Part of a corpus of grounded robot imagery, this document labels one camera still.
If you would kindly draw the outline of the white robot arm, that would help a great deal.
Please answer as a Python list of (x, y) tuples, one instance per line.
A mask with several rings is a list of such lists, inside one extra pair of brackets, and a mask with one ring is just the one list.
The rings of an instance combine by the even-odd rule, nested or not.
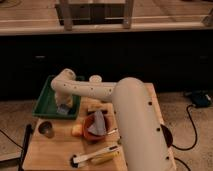
[(58, 74), (55, 92), (111, 102), (121, 135), (128, 171), (169, 171), (172, 161), (161, 124), (145, 84), (133, 77), (118, 82), (75, 81)]

